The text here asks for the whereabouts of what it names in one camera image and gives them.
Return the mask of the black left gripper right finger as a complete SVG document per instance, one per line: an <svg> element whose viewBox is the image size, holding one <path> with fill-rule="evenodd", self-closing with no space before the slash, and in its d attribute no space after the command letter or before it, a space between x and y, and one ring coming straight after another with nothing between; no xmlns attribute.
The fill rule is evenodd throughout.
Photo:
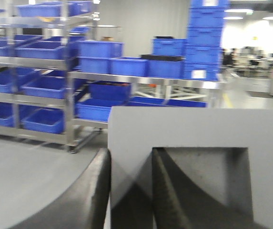
<svg viewBox="0 0 273 229"><path fill-rule="evenodd" d="M152 149L152 207L158 229L191 229L163 161L164 148Z"/></svg>

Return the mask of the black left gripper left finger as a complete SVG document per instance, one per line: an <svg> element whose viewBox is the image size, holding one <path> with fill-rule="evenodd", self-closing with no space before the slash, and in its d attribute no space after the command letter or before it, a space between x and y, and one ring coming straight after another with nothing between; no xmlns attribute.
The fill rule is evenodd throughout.
<svg viewBox="0 0 273 229"><path fill-rule="evenodd" d="M64 193L13 228L102 229L110 188L111 154L101 148Z"/></svg>

